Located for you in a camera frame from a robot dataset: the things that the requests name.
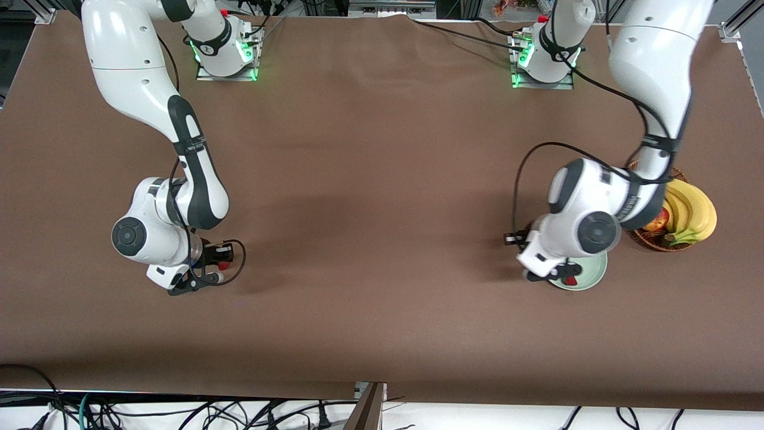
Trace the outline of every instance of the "plate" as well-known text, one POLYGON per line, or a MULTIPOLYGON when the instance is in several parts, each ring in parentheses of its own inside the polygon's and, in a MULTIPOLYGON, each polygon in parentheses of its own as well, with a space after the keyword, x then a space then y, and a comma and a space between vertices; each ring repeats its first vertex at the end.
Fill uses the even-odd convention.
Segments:
POLYGON ((571 259, 571 262, 581 265, 581 274, 575 277, 575 280, 578 281, 578 285, 565 285, 562 283, 562 279, 555 279, 549 282, 555 287, 564 290, 572 292, 583 291, 594 287, 602 277, 605 276, 605 269, 607 269, 607 252, 603 252, 600 255, 593 257, 571 259))

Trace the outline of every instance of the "cable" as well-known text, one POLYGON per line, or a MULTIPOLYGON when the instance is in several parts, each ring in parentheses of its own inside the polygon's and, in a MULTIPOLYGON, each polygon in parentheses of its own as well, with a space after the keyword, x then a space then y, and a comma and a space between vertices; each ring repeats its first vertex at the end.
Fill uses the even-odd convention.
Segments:
POLYGON ((308 430, 312 430, 313 424, 310 422, 310 417, 308 416, 308 414, 300 412, 299 415, 302 415, 308 419, 308 430))
POLYGON ((66 419, 66 406, 63 403, 63 400, 61 400, 61 396, 59 396, 58 389, 53 384, 53 381, 50 380, 50 378, 43 373, 42 370, 39 370, 36 367, 28 366, 26 364, 16 364, 16 363, 3 363, 0 364, 0 369, 23 369, 27 370, 32 373, 36 373, 39 377, 45 380, 45 383, 48 384, 50 389, 53 391, 53 395, 56 397, 56 401, 58 402, 59 406, 61 407, 61 410, 63 412, 63 430, 68 430, 69 428, 69 420, 66 419))
POLYGON ((505 31, 505 30, 502 30, 501 28, 498 28, 496 25, 494 25, 494 23, 493 23, 493 22, 491 22, 491 21, 488 21, 488 20, 487 20, 487 19, 485 19, 485 18, 481 18, 481 17, 479 17, 479 16, 476 16, 476 17, 472 18, 472 20, 473 20, 473 21, 479 21, 479 22, 482 22, 483 24, 485 24, 485 25, 487 25, 488 27, 490 27, 490 29, 491 29, 491 30, 493 30, 493 31, 496 31, 498 34, 503 34, 503 35, 505 35, 505 36, 511 36, 512 34, 514 34, 514 32, 515 32, 515 31, 520 31, 520 30, 522 30, 522 29, 524 28, 524 27, 520 27, 520 28, 518 28, 517 30, 512 30, 512 31, 505 31))
MULTIPOLYGON (((599 159, 598 157, 595 157, 594 155, 584 151, 583 149, 576 148, 573 145, 569 145, 567 143, 562 143, 562 142, 544 142, 544 143, 539 143, 538 145, 536 145, 533 148, 531 148, 525 154, 525 156, 523 156, 523 160, 520 162, 520 166, 517 168, 517 174, 515 176, 514 189, 512 191, 512 213, 510 215, 511 216, 511 220, 510 221, 512 223, 512 233, 517 233, 517 222, 516 222, 516 217, 517 217, 517 195, 518 195, 518 190, 520 189, 520 176, 523 174, 523 167, 525 167, 525 163, 528 161, 528 158, 530 158, 530 156, 533 154, 533 152, 536 152, 537 150, 539 150, 539 149, 541 149, 541 148, 543 148, 545 146, 559 146, 559 147, 562 147, 562 148, 570 149, 571 151, 575 151, 578 154, 581 154, 581 155, 585 156, 586 158, 589 158, 592 161, 595 161, 597 164, 602 166, 602 168, 608 170, 610 173, 615 174, 616 176, 619 176, 619 177, 621 177, 621 178, 623 178, 623 179, 625 179, 627 181, 631 181, 631 177, 628 174, 625 174, 622 171, 613 168, 612 166, 610 166, 605 161, 599 159)), ((672 158, 669 160, 669 164, 668 164, 669 166, 672 163, 673 155, 670 155, 670 157, 672 157, 672 158)), ((672 180, 671 178, 666 178, 666 179, 641 179, 639 183, 642 184, 642 185, 665 184, 667 182, 670 182, 671 180, 672 180)), ((525 246, 522 243, 520 243, 520 241, 517 241, 516 244, 520 248, 520 250, 524 250, 525 249, 525 246)))
POLYGON ((443 19, 448 19, 448 16, 451 14, 451 12, 453 12, 454 9, 456 9, 456 6, 458 6, 460 3, 461 2, 459 0, 456 0, 454 5, 445 13, 445 15, 443 15, 443 19))
POLYGON ((575 419, 575 416, 578 415, 578 412, 581 411, 580 406, 576 406, 575 409, 573 409, 573 413, 568 417, 568 422, 565 423, 565 425, 560 428, 560 430, 569 430, 571 427, 571 424, 573 424, 573 420, 575 419))
POLYGON ((85 430, 85 405, 87 404, 90 393, 83 396, 83 399, 79 402, 79 430, 85 430))
POLYGON ((159 43, 162 44, 162 47, 164 48, 165 52, 167 52, 167 56, 170 57, 170 62, 173 64, 173 70, 175 72, 175 90, 177 92, 180 92, 180 77, 178 76, 178 66, 177 64, 175 64, 175 57, 173 57, 173 53, 170 52, 170 49, 167 47, 167 44, 164 43, 164 41, 159 36, 159 34, 157 34, 157 39, 159 39, 159 43))
MULTIPOLYGON (((336 402, 324 402, 324 403, 323 403, 323 405, 324 405, 324 406, 333 406, 333 405, 354 405, 354 404, 356 404, 356 403, 358 403, 358 402, 357 402, 357 401, 355 401, 355 400, 338 400, 338 401, 336 401, 336 402)), ((293 417, 293 416, 295 416, 295 415, 299 415, 301 412, 305 412, 305 411, 307 411, 307 410, 310 410, 310 409, 314 409, 314 408, 318 408, 318 407, 319 407, 319 405, 318 405, 318 404, 315 404, 315 405, 313 405, 313 406, 306 406, 306 407, 304 407, 304 408, 302 408, 302 409, 300 409, 300 410, 297 410, 297 411, 295 411, 295 412, 290 412, 290 413, 288 413, 288 414, 286 414, 286 415, 282 415, 281 417, 279 417, 278 419, 276 419, 276 421, 274 421, 274 423, 273 423, 273 424, 271 424, 271 425, 269 425, 267 428, 265 428, 265 430, 275 430, 275 429, 276 429, 276 426, 277 426, 277 425, 279 425, 279 423, 283 422, 284 420, 286 420, 286 419, 289 419, 289 418, 292 418, 292 417, 293 417)))
POLYGON ((621 420, 623 424, 625 424, 627 427, 631 428, 632 430, 639 430, 639 420, 636 419, 636 413, 634 413, 634 409, 631 409, 631 408, 626 408, 626 409, 629 409, 631 418, 634 419, 634 424, 632 425, 623 417, 623 415, 621 415, 620 408, 616 408, 616 414, 618 414, 618 419, 621 420))
MULTIPOLYGON (((178 168, 179 163, 180 163, 180 159, 175 158, 175 164, 173 164, 173 170, 170 172, 170 188, 173 186, 173 179, 175 178, 175 172, 178 168)), ((189 257, 189 260, 191 260, 191 232, 189 231, 189 227, 186 225, 186 221, 183 219, 183 215, 180 214, 180 208, 178 207, 178 202, 175 200, 174 197, 171 200, 173 201, 173 208, 175 209, 175 212, 178 215, 178 220, 180 221, 180 225, 183 226, 183 231, 186 232, 186 243, 188 244, 188 257, 189 257)), ((204 279, 201 279, 199 276, 197 276, 193 270, 193 266, 189 265, 188 273, 195 281, 200 282, 203 285, 207 285, 207 286, 226 285, 233 282, 239 276, 239 274, 241 274, 241 271, 244 269, 244 265, 247 263, 247 248, 238 239, 227 239, 222 241, 222 245, 225 245, 227 243, 237 243, 241 247, 241 264, 239 265, 239 268, 236 271, 236 273, 230 279, 226 279, 223 282, 207 282, 204 279)))
POLYGON ((214 402, 207 402, 201 405, 200 407, 194 409, 193 412, 191 412, 191 415, 187 416, 186 419, 183 420, 183 422, 180 424, 180 427, 178 427, 178 430, 183 430, 183 428, 186 427, 186 425, 188 425, 189 422, 191 422, 193 417, 197 416, 199 412, 203 411, 204 409, 207 408, 207 406, 210 406, 213 403, 214 402))
MULTIPOLYGON (((555 36, 555 13, 557 12, 557 4, 558 4, 558 2, 555 2, 554 5, 552 6, 551 17, 549 18, 549 19, 552 20, 552 27, 551 27, 551 29, 552 29, 552 43, 554 43, 555 46, 559 46, 557 44, 557 37, 555 36)), ((602 83, 599 83, 596 80, 593 80, 590 77, 584 75, 582 72, 579 72, 576 67, 573 67, 570 64, 570 62, 568 62, 568 58, 567 57, 562 57, 562 61, 565 63, 565 65, 568 66, 568 68, 571 70, 571 72, 579 75, 583 80, 589 82, 592 85, 595 85, 595 86, 601 88, 602 90, 605 90, 605 91, 607 91, 609 93, 615 94, 616 96, 621 96, 624 99, 629 100, 630 102, 634 103, 638 107, 640 107, 640 108, 644 109, 645 111, 647 111, 650 115, 652 115, 653 118, 656 119, 658 124, 660 124, 661 128, 663 129, 663 132, 666 134, 666 137, 670 137, 671 136, 671 134, 669 134, 669 128, 666 127, 666 124, 663 122, 661 117, 656 113, 656 111, 652 110, 650 107, 648 107, 644 103, 640 102, 639 100, 635 99, 634 97, 629 96, 628 94, 621 93, 620 91, 615 90, 613 88, 610 88, 609 86, 604 85, 602 83)), ((645 121, 645 134, 647 134, 647 122, 646 121, 645 121)))
POLYGON ((503 47, 503 48, 506 48, 506 49, 509 49, 509 50, 516 50, 518 52, 523 50, 521 47, 510 46, 508 44, 500 44, 499 42, 489 41, 488 39, 482 39, 480 37, 475 37, 475 36, 472 36, 472 35, 469 35, 469 34, 459 33, 458 31, 453 31, 453 30, 449 30, 448 28, 438 27, 437 25, 432 25, 432 24, 427 23, 427 22, 422 22, 422 21, 417 21, 417 20, 413 20, 413 21, 416 22, 419 25, 424 25, 425 27, 430 27, 430 28, 434 28, 436 30, 445 31, 446 33, 456 34, 457 36, 466 37, 467 39, 472 39, 473 41, 479 41, 479 42, 483 42, 485 44, 492 44, 492 45, 495 45, 495 46, 498 46, 498 47, 503 47))
POLYGON ((676 430, 676 423, 679 422, 679 419, 681 418, 681 415, 685 413, 684 409, 679 409, 679 412, 676 412, 676 416, 674 417, 674 420, 671 421, 671 430, 676 430))
POLYGON ((244 37, 250 37, 252 34, 256 34, 258 31, 262 30, 263 27, 265 27, 265 23, 268 22, 268 18, 270 18, 270 15, 265 15, 265 19, 263 20, 263 23, 260 24, 260 27, 258 27, 257 29, 255 29, 253 31, 250 31, 249 33, 244 33, 244 37))

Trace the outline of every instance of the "fruit basket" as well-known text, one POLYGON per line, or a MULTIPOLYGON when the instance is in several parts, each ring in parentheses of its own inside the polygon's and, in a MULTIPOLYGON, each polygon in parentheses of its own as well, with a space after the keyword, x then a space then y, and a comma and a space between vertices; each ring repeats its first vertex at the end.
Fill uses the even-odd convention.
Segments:
MULTIPOLYGON (((636 162, 633 162, 629 166, 629 168, 631 169, 634 169, 635 167, 636 167, 636 162)), ((690 181, 688 181, 687 178, 685 177, 685 174, 682 173, 682 171, 677 168, 672 168, 671 176, 674 179, 679 179, 680 181, 687 182, 688 184, 690 183, 690 181)), ((669 246, 667 243, 663 241, 663 236, 666 235, 666 231, 664 230, 649 232, 642 229, 637 229, 637 230, 629 230, 626 233, 632 239, 634 239, 634 241, 636 241, 638 244, 646 247, 647 249, 651 249, 653 251, 658 251, 658 252, 684 251, 685 249, 694 245, 694 243, 678 243, 674 246, 669 246)))

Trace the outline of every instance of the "red apple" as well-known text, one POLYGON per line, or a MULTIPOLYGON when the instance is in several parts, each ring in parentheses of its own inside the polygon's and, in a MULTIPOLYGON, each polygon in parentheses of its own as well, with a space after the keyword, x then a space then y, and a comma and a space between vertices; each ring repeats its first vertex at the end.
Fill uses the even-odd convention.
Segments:
POLYGON ((662 229, 663 227, 665 227, 668 221, 669 221, 669 212, 666 210, 665 207, 662 207, 661 212, 658 214, 658 216, 642 228, 647 231, 658 231, 662 229))

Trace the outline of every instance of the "bunch of bananas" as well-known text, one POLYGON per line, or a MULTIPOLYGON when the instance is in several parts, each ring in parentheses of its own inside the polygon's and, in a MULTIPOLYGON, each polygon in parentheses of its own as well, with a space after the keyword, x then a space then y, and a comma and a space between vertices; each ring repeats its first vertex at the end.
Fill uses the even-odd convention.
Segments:
POLYGON ((663 207, 668 211, 665 241, 670 246, 707 239, 716 228, 716 208, 708 196, 687 182, 675 179, 666 186, 663 207))

